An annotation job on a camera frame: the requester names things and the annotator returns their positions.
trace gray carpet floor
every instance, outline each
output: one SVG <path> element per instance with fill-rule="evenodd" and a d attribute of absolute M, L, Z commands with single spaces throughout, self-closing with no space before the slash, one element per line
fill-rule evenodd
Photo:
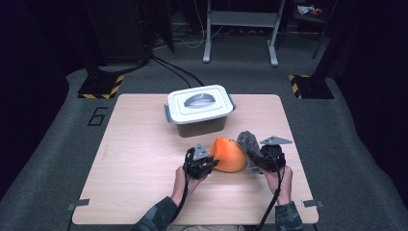
<path fill-rule="evenodd" d="M 312 60 L 316 40 L 284 36 L 277 51 L 279 66 L 269 63 L 267 37 L 228 37 L 213 42 L 211 62 L 202 63 L 204 43 L 175 53 L 166 47 L 154 54 L 197 76 L 205 85 L 224 86 L 229 93 L 277 94 L 281 97 L 299 156 L 319 209 L 317 228 L 326 230 L 408 230 L 408 211 L 390 177 L 374 162 L 357 136 L 348 107 L 333 79 L 326 82 L 335 99 L 296 99 L 288 76 L 312 74 L 324 51 Z M 129 66 L 112 65 L 114 70 Z M 0 202 L 0 230 L 66 230 L 114 109 L 112 99 L 80 99 L 77 91 L 85 70 L 67 77 L 69 93 L 32 158 Z M 198 87 L 190 80 L 193 87 Z M 187 88 L 174 73 L 150 61 L 125 75 L 122 93 L 171 93 Z M 87 126 L 94 110 L 106 117 Z M 129 225 L 75 225 L 71 230 L 127 230 Z M 311 225 L 306 230 L 314 230 Z"/>

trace table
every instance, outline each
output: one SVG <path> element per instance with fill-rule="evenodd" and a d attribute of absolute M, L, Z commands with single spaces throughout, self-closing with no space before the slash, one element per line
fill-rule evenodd
<path fill-rule="evenodd" d="M 236 139 L 249 131 L 258 141 L 277 136 L 293 140 L 284 108 L 277 95 L 232 94 L 237 109 L 228 116 L 224 130 L 181 138 L 168 123 L 163 109 L 167 94 L 121 94 L 96 153 L 80 199 L 88 206 L 75 209 L 75 224 L 133 224 L 172 192 L 175 169 L 186 151 L 200 142 L 209 147 L 217 136 Z M 313 199 L 293 141 L 282 145 L 293 169 L 293 201 L 304 223 L 319 219 L 315 207 L 301 200 Z M 214 170 L 187 197 L 176 225 L 258 224 L 272 199 L 263 175 L 243 169 L 235 173 Z M 274 209 L 267 223 L 274 223 Z"/>
<path fill-rule="evenodd" d="M 269 51 L 270 64 L 278 66 L 276 51 L 274 44 L 278 33 L 279 24 L 282 18 L 282 12 L 286 0 L 280 0 L 279 10 L 277 13 L 249 13 L 249 12 L 224 12 L 212 11 L 211 0 L 208 0 L 207 5 L 207 39 L 204 49 L 203 62 L 209 63 L 211 56 L 211 26 L 212 25 L 227 25 L 227 26 L 251 26 L 251 27 L 266 27 L 273 28 L 270 40 L 267 46 Z"/>

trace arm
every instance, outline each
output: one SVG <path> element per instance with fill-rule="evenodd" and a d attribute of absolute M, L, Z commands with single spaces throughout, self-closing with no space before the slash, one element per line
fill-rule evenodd
<path fill-rule="evenodd" d="M 206 179 L 189 180 L 189 194 L 193 193 L 197 186 Z M 171 223 L 174 214 L 183 198 L 185 186 L 185 173 L 182 167 L 176 169 L 173 193 L 171 197 L 165 197 L 159 203 L 150 208 L 147 213 L 134 224 L 130 231 L 160 231 L 165 230 Z"/>
<path fill-rule="evenodd" d="M 269 189 L 275 193 L 278 187 L 278 174 L 261 169 L 267 178 Z M 285 166 L 280 169 L 282 179 L 281 192 L 277 198 L 275 206 L 276 230 L 303 230 L 302 219 L 297 212 L 296 206 L 292 201 L 292 178 L 293 171 L 290 167 Z"/>

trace orange cloth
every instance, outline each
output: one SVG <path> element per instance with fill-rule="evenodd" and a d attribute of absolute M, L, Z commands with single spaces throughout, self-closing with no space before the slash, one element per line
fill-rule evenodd
<path fill-rule="evenodd" d="M 235 172 L 246 165 L 246 156 L 236 141 L 217 137 L 208 149 L 215 160 L 219 160 L 215 169 L 225 172 Z"/>

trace camouflage sleeve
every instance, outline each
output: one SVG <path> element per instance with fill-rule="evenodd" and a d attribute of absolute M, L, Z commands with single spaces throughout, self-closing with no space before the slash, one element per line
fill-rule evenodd
<path fill-rule="evenodd" d="M 275 207 L 275 222 L 277 231 L 303 230 L 302 219 L 294 202 Z"/>
<path fill-rule="evenodd" d="M 150 208 L 147 213 L 130 228 L 130 231 L 166 230 L 176 211 L 177 205 L 167 196 Z"/>

